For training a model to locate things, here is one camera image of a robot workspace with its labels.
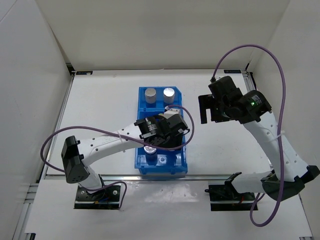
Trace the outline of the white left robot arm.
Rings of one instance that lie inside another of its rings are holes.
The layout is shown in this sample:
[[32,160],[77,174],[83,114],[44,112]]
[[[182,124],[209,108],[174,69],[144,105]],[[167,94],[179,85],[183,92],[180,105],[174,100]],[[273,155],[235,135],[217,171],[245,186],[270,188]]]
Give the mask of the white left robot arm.
[[93,200],[100,200],[105,188],[91,164],[107,156],[144,146],[179,149],[188,130],[183,117],[176,113],[170,117],[154,115],[138,119],[123,129],[98,137],[78,140],[73,135],[69,136],[61,151],[66,182],[80,184]]

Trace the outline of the silver-lid pepper shaker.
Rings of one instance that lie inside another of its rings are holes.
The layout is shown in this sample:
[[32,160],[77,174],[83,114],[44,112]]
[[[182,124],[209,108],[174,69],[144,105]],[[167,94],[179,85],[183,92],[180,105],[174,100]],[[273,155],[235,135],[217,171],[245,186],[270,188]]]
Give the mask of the silver-lid pepper shaker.
[[154,104],[157,100],[157,91],[155,88],[149,87],[144,92],[145,101],[148,104]]

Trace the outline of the red-label jar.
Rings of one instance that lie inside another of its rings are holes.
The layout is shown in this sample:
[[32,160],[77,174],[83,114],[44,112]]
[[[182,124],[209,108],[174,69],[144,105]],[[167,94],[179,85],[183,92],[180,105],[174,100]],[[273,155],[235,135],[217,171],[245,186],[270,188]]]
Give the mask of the red-label jar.
[[150,146],[144,146],[143,149],[146,163],[148,165],[155,166],[158,163],[157,149]]

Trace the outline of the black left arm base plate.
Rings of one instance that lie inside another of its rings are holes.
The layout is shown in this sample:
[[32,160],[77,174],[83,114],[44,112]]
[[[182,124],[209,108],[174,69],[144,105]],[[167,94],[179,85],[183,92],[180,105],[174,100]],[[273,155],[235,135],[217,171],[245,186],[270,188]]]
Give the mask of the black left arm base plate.
[[73,208],[76,210],[119,210],[122,202],[121,190],[122,183],[119,181],[94,193],[89,193],[79,186]]

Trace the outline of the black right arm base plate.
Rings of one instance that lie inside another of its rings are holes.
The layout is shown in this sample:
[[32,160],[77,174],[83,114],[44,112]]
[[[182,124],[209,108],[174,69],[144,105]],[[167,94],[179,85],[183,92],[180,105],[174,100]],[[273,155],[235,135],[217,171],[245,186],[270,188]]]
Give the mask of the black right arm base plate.
[[224,185],[209,185],[204,192],[209,195],[212,212],[250,211],[256,198],[252,192],[236,195],[228,193]]

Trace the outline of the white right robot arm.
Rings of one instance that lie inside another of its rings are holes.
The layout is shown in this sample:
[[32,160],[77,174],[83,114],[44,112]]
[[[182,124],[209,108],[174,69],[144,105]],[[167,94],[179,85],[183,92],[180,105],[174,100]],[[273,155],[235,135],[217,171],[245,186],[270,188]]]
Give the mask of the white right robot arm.
[[202,124],[208,122],[206,110],[210,110],[213,122],[238,121],[252,134],[273,166],[267,172],[231,175],[223,185],[219,185],[230,200],[236,200],[244,193],[264,193],[273,200],[281,195],[284,201],[297,195],[306,183],[319,176],[319,168],[302,160],[278,131],[280,123],[261,92],[251,90],[242,94],[236,88],[200,95],[198,102]]

